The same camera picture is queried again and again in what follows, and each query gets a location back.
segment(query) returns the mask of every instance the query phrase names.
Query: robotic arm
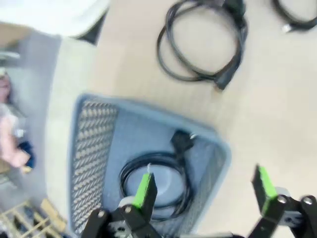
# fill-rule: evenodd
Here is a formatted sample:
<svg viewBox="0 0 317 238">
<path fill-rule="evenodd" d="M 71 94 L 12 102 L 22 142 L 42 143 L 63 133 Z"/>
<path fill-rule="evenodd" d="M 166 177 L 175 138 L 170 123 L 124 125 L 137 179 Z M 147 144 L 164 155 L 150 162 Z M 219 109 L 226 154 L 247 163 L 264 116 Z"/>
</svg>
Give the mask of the robotic arm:
<svg viewBox="0 0 317 238">
<path fill-rule="evenodd" d="M 295 238 L 317 238 L 317 201 L 314 196 L 307 195 L 297 201 L 286 192 L 278 193 L 265 168 L 259 165 L 252 184 L 261 218 L 246 238 L 270 238 L 278 226 L 288 226 Z M 156 195 L 154 175 L 145 174 L 133 202 L 111 213 L 104 209 L 94 210 L 81 238 L 161 238 L 150 224 Z M 244 237 L 228 234 L 208 238 Z"/>
</svg>

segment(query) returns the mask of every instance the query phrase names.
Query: power cord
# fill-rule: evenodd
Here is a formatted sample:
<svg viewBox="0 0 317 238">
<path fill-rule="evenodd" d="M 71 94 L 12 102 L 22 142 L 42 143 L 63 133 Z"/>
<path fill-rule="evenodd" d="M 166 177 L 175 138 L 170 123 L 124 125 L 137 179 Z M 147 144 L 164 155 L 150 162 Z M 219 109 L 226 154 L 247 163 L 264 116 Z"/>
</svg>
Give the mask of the power cord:
<svg viewBox="0 0 317 238">
<path fill-rule="evenodd" d="M 289 11 L 285 9 L 280 3 L 280 0 L 272 0 L 276 12 L 286 21 L 287 25 L 284 26 L 285 32 L 290 31 L 308 31 L 317 25 L 317 17 L 310 21 L 303 21 L 294 17 Z"/>
<path fill-rule="evenodd" d="M 217 72 L 208 72 L 192 65 L 186 57 L 182 54 L 180 49 L 177 47 L 173 34 L 173 23 L 174 21 L 199 7 L 212 8 L 220 12 L 225 18 L 229 20 L 233 29 L 235 30 L 237 48 L 235 55 L 230 62 L 225 65 L 221 70 Z M 245 4 L 243 0 L 224 0 L 223 4 L 217 3 L 216 0 L 181 0 L 175 3 L 167 12 L 165 18 L 165 26 L 159 33 L 157 40 L 157 57 L 159 64 L 163 70 L 171 77 L 186 81 L 186 82 L 197 82 L 197 81 L 212 81 L 215 83 L 218 89 L 223 90 L 231 81 L 234 73 L 241 64 L 242 56 L 244 52 L 244 44 L 248 34 L 248 25 L 244 18 Z M 168 42 L 170 43 L 175 56 L 179 61 L 193 74 L 193 76 L 181 76 L 173 72 L 164 62 L 162 53 L 160 50 L 163 35 L 166 33 Z"/>
<path fill-rule="evenodd" d="M 185 152 L 194 146 L 194 142 L 190 138 L 190 135 L 188 133 L 177 130 L 171 139 L 171 143 L 174 147 L 175 153 L 153 152 L 153 153 L 144 154 L 128 162 L 122 168 L 119 175 L 120 190 L 122 195 L 126 197 L 128 196 L 127 181 L 130 175 L 136 170 L 138 170 L 139 168 L 148 166 L 148 164 L 169 167 L 180 174 L 184 184 L 184 191 L 174 201 L 171 201 L 164 205 L 154 206 L 154 210 L 174 208 L 174 211 L 170 216 L 153 215 L 152 221 L 156 221 L 156 222 L 162 222 L 162 221 L 179 217 L 187 210 L 193 198 L 193 189 L 192 189 L 190 179 L 187 173 L 187 163 L 185 159 Z"/>
</svg>

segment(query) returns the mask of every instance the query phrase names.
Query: bolt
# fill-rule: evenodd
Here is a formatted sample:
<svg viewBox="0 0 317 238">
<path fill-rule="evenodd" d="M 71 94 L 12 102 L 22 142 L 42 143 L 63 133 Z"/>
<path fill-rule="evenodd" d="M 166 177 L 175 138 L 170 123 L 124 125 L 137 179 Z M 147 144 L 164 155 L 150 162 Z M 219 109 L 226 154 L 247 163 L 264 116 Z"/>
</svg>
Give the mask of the bolt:
<svg viewBox="0 0 317 238">
<path fill-rule="evenodd" d="M 124 211 L 125 211 L 125 213 L 131 212 L 131 207 L 126 207 L 126 208 L 124 209 Z"/>
<path fill-rule="evenodd" d="M 103 217 L 105 214 L 105 212 L 103 210 L 100 210 L 100 212 L 98 213 L 98 217 L 101 218 Z"/>
<path fill-rule="evenodd" d="M 282 196 L 279 196 L 278 198 L 277 198 L 277 201 L 279 201 L 280 203 L 286 203 L 286 198 L 285 197 L 282 197 Z"/>
<path fill-rule="evenodd" d="M 312 205 L 313 203 L 313 201 L 309 197 L 305 197 L 303 201 L 308 205 Z"/>
</svg>

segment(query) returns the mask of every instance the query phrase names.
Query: blue plastic basket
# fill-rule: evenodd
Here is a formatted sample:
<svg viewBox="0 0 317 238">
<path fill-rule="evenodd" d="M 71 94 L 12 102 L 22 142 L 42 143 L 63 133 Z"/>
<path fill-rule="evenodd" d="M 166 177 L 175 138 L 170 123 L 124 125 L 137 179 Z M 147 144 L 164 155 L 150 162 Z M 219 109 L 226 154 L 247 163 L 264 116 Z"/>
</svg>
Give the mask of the blue plastic basket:
<svg viewBox="0 0 317 238">
<path fill-rule="evenodd" d="M 118 175 L 127 161 L 151 151 L 173 152 L 170 139 L 180 129 L 196 135 L 188 152 L 194 199 L 182 216 L 152 225 L 165 236 L 196 229 L 215 197 L 229 168 L 228 146 L 215 130 L 173 113 L 131 100 L 83 95 L 74 110 L 69 154 L 70 228 L 81 234 L 92 210 L 113 211 L 122 196 Z M 157 202 L 181 192 L 173 171 L 153 168 L 158 183 Z M 131 176 L 131 193 L 144 171 Z"/>
</svg>

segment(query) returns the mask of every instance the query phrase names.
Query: green strip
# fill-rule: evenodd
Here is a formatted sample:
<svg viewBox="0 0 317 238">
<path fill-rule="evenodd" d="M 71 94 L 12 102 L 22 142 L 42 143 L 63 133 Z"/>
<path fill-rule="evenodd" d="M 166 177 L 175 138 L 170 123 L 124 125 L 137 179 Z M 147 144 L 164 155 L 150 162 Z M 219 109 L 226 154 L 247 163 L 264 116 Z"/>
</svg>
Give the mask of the green strip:
<svg viewBox="0 0 317 238">
<path fill-rule="evenodd" d="M 266 196 L 265 203 L 262 208 L 262 214 L 264 215 L 268 209 L 270 201 L 274 199 L 278 194 L 275 187 L 273 186 L 273 183 L 271 182 L 271 179 L 268 176 L 266 169 L 260 166 L 259 170 Z"/>
<path fill-rule="evenodd" d="M 132 205 L 138 209 L 141 209 L 144 204 L 145 196 L 147 194 L 147 190 L 149 187 L 150 178 L 151 178 L 150 173 L 143 175 L 141 183 L 137 190 L 137 194 L 135 195 L 133 199 Z"/>
</svg>

